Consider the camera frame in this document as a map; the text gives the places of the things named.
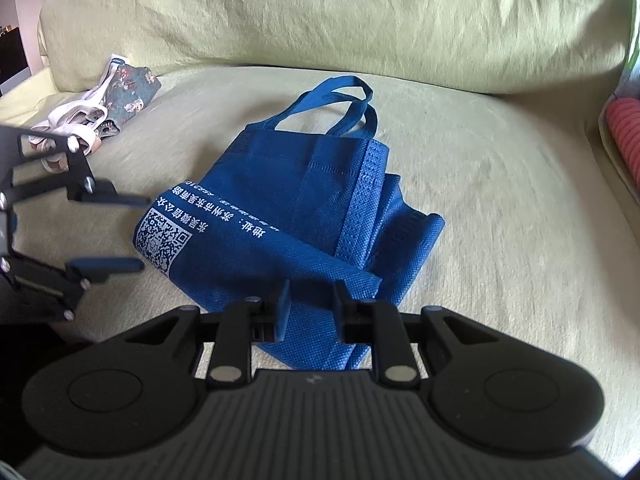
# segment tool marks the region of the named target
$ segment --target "seat cushion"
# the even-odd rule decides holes
[[[92,169],[122,192],[149,196],[197,181],[245,124],[331,75],[265,67],[169,75],[156,99],[90,157]],[[361,77],[374,89],[376,138],[390,148],[388,170],[402,176],[405,200],[447,221],[402,310],[442,304],[580,363],[606,394],[591,449],[618,471],[629,468],[640,449],[640,250],[594,161],[584,121],[550,118],[550,105],[532,96],[506,102]],[[279,127],[323,131],[336,110]],[[142,213],[69,203],[59,191],[19,205],[18,248],[54,264],[82,254],[136,256],[131,238]],[[58,329],[101,340],[190,302],[148,265],[94,286],[76,321]],[[277,365],[255,356],[261,366]]]

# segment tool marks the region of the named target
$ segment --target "non-woven fabric bag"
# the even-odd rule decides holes
[[[337,91],[351,86],[364,99]],[[248,124],[199,183],[163,193],[136,227],[142,255],[210,312],[288,278],[285,339],[260,347],[292,368],[357,368],[368,347],[336,341],[333,282],[344,280],[354,298],[399,304],[444,227],[405,204],[400,177],[385,174],[371,98],[356,76],[327,79]],[[275,129],[338,102],[350,106],[324,135]]]

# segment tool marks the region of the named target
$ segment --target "black mount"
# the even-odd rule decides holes
[[[25,324],[74,319],[74,310],[92,283],[103,283],[111,274],[140,272],[137,258],[78,258],[65,269],[52,267],[13,248],[17,228],[14,205],[55,189],[66,188],[69,200],[146,207],[148,198],[120,195],[109,180],[96,179],[75,137],[38,132],[55,142],[45,153],[26,155],[22,142],[33,132],[0,126],[0,324]],[[68,171],[14,185],[14,169],[44,158],[64,154]]]
[[[354,300],[343,282],[334,292],[338,338],[371,345],[373,382],[412,392],[441,427],[476,449],[529,460],[560,456],[585,444],[600,419],[602,391],[575,364],[438,306],[401,314],[386,301]],[[281,341],[289,308],[288,282],[266,300],[244,298],[219,314],[176,308],[39,371],[24,389],[26,419],[69,454],[144,449],[183,428],[205,397],[251,388],[251,344]],[[199,380],[205,342],[216,344]],[[426,379],[410,343],[418,345]],[[291,384],[316,380],[309,372],[287,377]]]

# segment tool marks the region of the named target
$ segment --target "silver bolt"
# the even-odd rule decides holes
[[[235,383],[242,376],[242,372],[235,366],[216,366],[209,372],[209,377],[221,383]]]
[[[84,180],[84,188],[86,189],[87,193],[93,193],[95,189],[95,180],[90,176],[86,177]]]
[[[76,139],[74,136],[70,136],[66,140],[66,145],[68,146],[69,151],[71,153],[75,153],[80,149],[80,143],[78,142],[78,139]]]
[[[385,377],[396,383],[407,383],[409,381],[413,381],[417,375],[418,372],[413,368],[404,365],[390,366],[385,370]]]

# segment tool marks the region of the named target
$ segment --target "bag handle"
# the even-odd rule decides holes
[[[336,92],[335,90],[346,87],[360,87],[364,90],[365,98]],[[362,79],[354,75],[343,75],[331,77],[321,82],[313,90],[304,92],[292,105],[283,112],[270,117],[259,123],[248,124],[247,129],[275,130],[276,126],[293,114],[313,110],[334,103],[351,102],[347,113],[328,131],[327,135],[358,137],[361,139],[372,139],[378,127],[378,117],[375,109],[369,104],[373,97],[373,90]],[[364,116],[365,125],[354,132],[350,130],[356,126]]]

